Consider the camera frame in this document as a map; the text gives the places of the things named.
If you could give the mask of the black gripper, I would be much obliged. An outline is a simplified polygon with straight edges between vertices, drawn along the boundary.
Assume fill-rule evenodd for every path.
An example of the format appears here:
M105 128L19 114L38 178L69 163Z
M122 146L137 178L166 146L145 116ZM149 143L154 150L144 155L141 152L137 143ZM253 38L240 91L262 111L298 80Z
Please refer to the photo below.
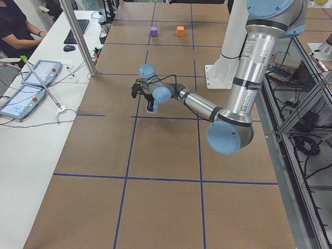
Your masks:
M154 97L152 94L150 94L149 92L146 93L145 91L143 91L143 96L147 101L147 111L148 112L153 112L154 111Z

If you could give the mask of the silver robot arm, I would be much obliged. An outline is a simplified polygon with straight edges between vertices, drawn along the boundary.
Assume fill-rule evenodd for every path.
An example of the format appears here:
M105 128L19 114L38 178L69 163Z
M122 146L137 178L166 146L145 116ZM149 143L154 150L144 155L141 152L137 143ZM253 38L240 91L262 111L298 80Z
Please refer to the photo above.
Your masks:
M176 99L211 124L207 141L223 155L236 153L254 136L250 116L276 42L305 29L306 1L234 1L220 58L207 66L206 78L230 89L225 107L217 106L177 82L169 84L145 64L131 89L143 95L147 110Z

